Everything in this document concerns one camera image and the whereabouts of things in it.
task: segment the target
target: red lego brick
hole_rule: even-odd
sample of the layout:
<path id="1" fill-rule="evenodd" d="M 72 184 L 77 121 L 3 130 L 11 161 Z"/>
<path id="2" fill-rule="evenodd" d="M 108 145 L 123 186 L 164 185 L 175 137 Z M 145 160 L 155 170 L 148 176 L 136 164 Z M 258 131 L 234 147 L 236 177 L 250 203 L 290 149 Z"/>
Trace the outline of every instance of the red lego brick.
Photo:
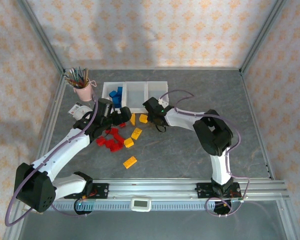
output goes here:
<path id="1" fill-rule="evenodd" d="M 109 134 L 116 135 L 116 134 L 118 134 L 118 132 L 119 132 L 118 128 L 112 127 Z"/>
<path id="2" fill-rule="evenodd" d="M 119 134 L 115 134 L 113 137 L 114 137 L 114 139 L 117 140 L 119 143 L 124 144 L 125 139 L 124 139 L 122 136 L 120 136 Z"/>
<path id="3" fill-rule="evenodd" d="M 121 150 L 124 147 L 124 145 L 121 142 L 115 143 L 110 147 L 110 151 L 112 153 L 117 152 Z"/>
<path id="4" fill-rule="evenodd" d="M 98 144 L 98 146 L 103 146 L 106 143 L 106 141 L 107 140 L 103 136 L 101 136 L 95 140 L 95 142 L 96 142 L 96 144 Z"/>
<path id="5" fill-rule="evenodd" d="M 109 149 L 112 145 L 114 145 L 115 144 L 115 140 L 114 139 L 110 139 L 110 140 L 107 140 L 106 142 L 105 142 L 105 147 L 107 148 L 107 149 Z"/>

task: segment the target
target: small display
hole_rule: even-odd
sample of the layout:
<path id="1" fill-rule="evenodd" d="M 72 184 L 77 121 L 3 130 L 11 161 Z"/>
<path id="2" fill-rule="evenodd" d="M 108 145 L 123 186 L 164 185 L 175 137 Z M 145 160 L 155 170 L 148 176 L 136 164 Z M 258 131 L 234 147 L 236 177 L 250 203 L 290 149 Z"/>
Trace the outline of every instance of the small display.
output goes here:
<path id="1" fill-rule="evenodd" d="M 146 208 L 148 206 L 148 202 L 147 201 L 139 201 L 139 200 L 135 200 L 134 201 L 134 206 L 135 207 L 143 207 Z"/>

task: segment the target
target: metal corner post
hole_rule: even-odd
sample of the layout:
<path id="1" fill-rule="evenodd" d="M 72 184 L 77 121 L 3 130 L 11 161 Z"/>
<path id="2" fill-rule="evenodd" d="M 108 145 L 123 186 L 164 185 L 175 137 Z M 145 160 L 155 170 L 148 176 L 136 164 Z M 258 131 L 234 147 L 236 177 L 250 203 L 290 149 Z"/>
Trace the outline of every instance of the metal corner post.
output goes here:
<path id="1" fill-rule="evenodd" d="M 25 16 L 31 23 L 36 35 L 38 36 L 40 42 L 46 49 L 47 53 L 51 57 L 54 66 L 56 69 L 59 71 L 60 74 L 64 73 L 64 68 L 54 50 L 54 48 L 51 46 L 47 35 L 44 32 L 44 29 L 42 28 L 41 24 L 39 23 L 35 13 L 32 11 L 30 4 L 28 3 L 27 0 L 17 0 L 21 9 L 23 10 Z"/>
<path id="2" fill-rule="evenodd" d="M 249 68 L 252 60 L 256 56 L 260 46 L 262 45 L 263 41 L 267 37 L 271 27 L 273 26 L 274 22 L 276 21 L 277 17 L 281 13 L 282 8 L 284 7 L 287 0 L 277 0 L 271 10 L 268 18 L 266 19 L 265 23 L 263 24 L 260 33 L 258 34 L 256 40 L 254 41 L 248 55 L 246 56 L 245 60 L 243 61 L 242 67 L 240 68 L 241 73 L 245 73 Z"/>

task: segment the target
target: pink cup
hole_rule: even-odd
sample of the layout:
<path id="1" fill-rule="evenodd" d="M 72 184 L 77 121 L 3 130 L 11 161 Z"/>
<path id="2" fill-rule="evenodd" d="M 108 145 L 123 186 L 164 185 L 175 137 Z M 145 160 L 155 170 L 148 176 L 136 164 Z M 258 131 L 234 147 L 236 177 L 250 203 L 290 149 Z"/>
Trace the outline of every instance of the pink cup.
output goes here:
<path id="1" fill-rule="evenodd" d="M 81 101 L 83 102 L 88 102 L 92 100 L 92 94 L 94 93 L 94 90 L 92 89 L 92 86 L 96 87 L 96 81 L 90 81 L 88 80 L 89 83 L 86 87 L 84 88 L 73 88 L 73 91 L 78 94 L 78 97 L 80 98 Z"/>

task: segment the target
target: patterned wallpaper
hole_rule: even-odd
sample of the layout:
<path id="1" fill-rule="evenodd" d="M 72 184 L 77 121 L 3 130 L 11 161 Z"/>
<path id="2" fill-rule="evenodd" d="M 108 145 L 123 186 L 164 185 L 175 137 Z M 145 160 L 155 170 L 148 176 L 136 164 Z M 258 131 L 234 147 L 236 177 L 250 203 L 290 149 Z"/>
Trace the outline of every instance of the patterned wallpaper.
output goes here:
<path id="1" fill-rule="evenodd" d="M 244 76 L 275 176 L 300 223 L 300 0 L 286 3 Z"/>
<path id="2" fill-rule="evenodd" d="M 0 1 L 0 240 L 15 172 L 34 160 L 59 75 L 16 0 Z"/>
<path id="3" fill-rule="evenodd" d="M 275 0 L 29 0 L 63 67 L 241 67 Z"/>

